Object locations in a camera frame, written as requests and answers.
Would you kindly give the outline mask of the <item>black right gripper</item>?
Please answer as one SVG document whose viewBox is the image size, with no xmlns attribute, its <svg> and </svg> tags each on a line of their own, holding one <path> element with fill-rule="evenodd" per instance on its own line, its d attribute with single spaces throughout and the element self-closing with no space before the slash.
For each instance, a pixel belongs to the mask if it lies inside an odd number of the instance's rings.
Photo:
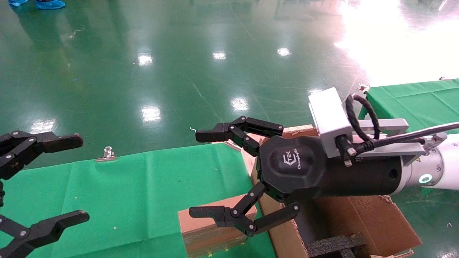
<svg viewBox="0 0 459 258">
<path fill-rule="evenodd" d="M 347 167 L 340 157 L 327 157 L 318 137 L 283 138 L 283 130 L 280 124 L 247 116 L 230 123 L 218 123 L 210 130 L 197 130 L 197 142 L 231 140 L 251 156 L 258 156 L 260 182 L 233 208 L 190 207 L 190 217 L 212 218 L 219 228 L 233 227 L 252 237 L 291 221 L 300 211 L 299 204 L 293 202 L 259 219 L 249 219 L 247 212 L 264 193 L 276 201 L 296 201 L 390 195 L 400 185 L 400 157 L 363 157 Z M 269 139 L 260 146 L 247 133 Z"/>
</svg>

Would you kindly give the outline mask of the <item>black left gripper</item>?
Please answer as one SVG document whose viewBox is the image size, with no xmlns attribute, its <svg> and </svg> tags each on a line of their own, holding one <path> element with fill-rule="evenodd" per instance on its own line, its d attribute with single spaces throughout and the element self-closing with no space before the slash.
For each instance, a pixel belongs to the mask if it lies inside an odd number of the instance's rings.
<svg viewBox="0 0 459 258">
<path fill-rule="evenodd" d="M 82 147 L 84 141 L 78 133 L 59 137 L 53 132 L 30 134 L 13 131 L 0 137 L 0 178 L 9 180 L 43 153 L 55 153 Z M 0 181 L 0 207 L 4 206 L 4 184 Z M 68 227 L 90 220 L 83 210 L 76 210 L 41 220 L 29 228 L 0 216 L 0 230 L 13 237 L 1 248 L 2 258 L 26 258 L 37 248 L 57 242 Z"/>
</svg>

